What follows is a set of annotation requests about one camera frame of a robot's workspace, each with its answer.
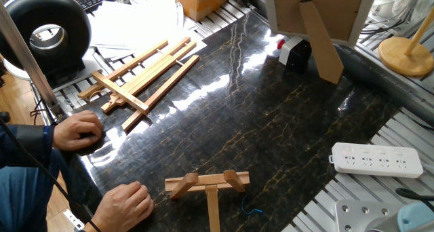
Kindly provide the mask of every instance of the round wooden base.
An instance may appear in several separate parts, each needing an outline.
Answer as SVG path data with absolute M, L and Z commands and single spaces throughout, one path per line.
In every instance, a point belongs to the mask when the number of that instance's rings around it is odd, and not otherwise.
M 427 48 L 417 44 L 410 56 L 404 54 L 411 40 L 394 37 L 378 47 L 381 61 L 391 70 L 407 76 L 423 76 L 433 70 L 433 56 Z

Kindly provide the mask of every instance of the wooden easel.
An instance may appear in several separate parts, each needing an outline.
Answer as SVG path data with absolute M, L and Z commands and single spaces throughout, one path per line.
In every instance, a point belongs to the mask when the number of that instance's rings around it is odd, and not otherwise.
M 208 202 L 210 231 L 220 232 L 218 190 L 234 188 L 238 192 L 245 192 L 244 186 L 248 184 L 250 184 L 249 172 L 226 170 L 223 174 L 199 176 L 197 173 L 190 173 L 183 178 L 166 178 L 165 190 L 171 192 L 170 199 L 181 198 L 186 192 L 205 191 Z
M 160 49 L 165 47 L 167 44 L 167 39 L 163 40 L 145 53 L 113 71 L 111 74 L 107 75 L 107 77 L 101 75 L 97 71 L 93 72 L 92 77 L 97 81 L 97 83 L 88 89 L 83 90 L 78 97 L 87 98 L 103 87 L 109 89 L 112 92 L 110 100 L 104 104 L 101 109 L 107 113 L 117 105 L 123 105 L 125 103 L 132 105 L 136 109 L 136 112 L 122 124 L 123 130 L 130 130 L 130 128 L 143 115 L 149 113 L 150 109 L 158 102 L 158 100 L 161 99 L 161 97 L 163 97 L 199 60 L 199 56 L 192 56 L 185 64 L 179 61 L 196 46 L 196 42 L 190 41 L 190 37 L 184 38 L 168 52 L 163 53 Z M 148 66 L 146 70 L 136 75 L 131 81 L 125 83 L 121 87 L 113 82 L 113 80 L 116 80 L 119 76 L 127 73 L 128 70 L 137 66 L 139 62 L 146 60 L 149 56 L 152 56 L 157 52 L 163 55 Z M 178 69 L 178 71 L 176 71 L 176 73 L 173 74 L 146 102 L 142 102 L 134 96 L 175 64 L 181 65 L 181 68 Z

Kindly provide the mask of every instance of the wooden lamp stand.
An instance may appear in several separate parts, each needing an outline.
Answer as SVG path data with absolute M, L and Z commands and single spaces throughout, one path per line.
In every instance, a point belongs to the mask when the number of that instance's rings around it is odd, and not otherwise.
M 419 44 L 420 38 L 434 20 L 434 8 L 423 21 L 413 39 L 394 37 L 378 47 L 381 61 L 391 70 L 407 76 L 423 76 L 433 70 L 433 56 Z
M 220 232 L 218 190 L 234 188 L 238 192 L 245 192 L 244 185 L 248 184 L 250 184 L 249 172 L 226 170 L 223 174 L 199 176 L 197 173 L 190 173 L 182 178 L 166 178 L 165 190 L 172 192 L 170 199 L 181 198 L 187 191 L 205 191 L 208 201 L 210 231 Z

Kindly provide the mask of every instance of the small wooden easel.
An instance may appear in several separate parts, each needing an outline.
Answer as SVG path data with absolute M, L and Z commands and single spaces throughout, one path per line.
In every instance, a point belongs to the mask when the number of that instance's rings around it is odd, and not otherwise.
M 165 190 L 172 192 L 171 199 L 178 199 L 187 191 L 205 191 L 208 201 L 210 231 L 220 232 L 218 190 L 234 188 L 238 192 L 245 192 L 244 185 L 248 184 L 250 184 L 249 172 L 226 170 L 223 174 L 199 176 L 197 173 L 190 173 L 183 178 L 166 178 Z

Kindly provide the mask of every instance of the black marble surface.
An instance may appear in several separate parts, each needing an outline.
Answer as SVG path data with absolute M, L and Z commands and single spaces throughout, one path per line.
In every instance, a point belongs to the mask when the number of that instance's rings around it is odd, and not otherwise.
M 85 183 L 73 197 L 95 210 L 100 194 L 138 180 L 156 206 L 135 231 L 209 231 L 205 193 L 172 201 L 164 179 L 249 171 L 246 210 L 264 214 L 246 216 L 244 194 L 220 191 L 222 231 L 281 231 L 332 178 L 334 143 L 366 143 L 398 106 L 346 75 L 338 85 L 318 78 L 312 60 L 305 73 L 285 69 L 278 62 L 280 39 L 254 13 L 205 39 L 200 61 L 128 134 L 121 124 L 133 111 L 105 115 L 100 107 L 107 96 L 77 109 L 95 111 L 105 137 L 88 150 L 94 153 L 73 157 L 72 176 Z

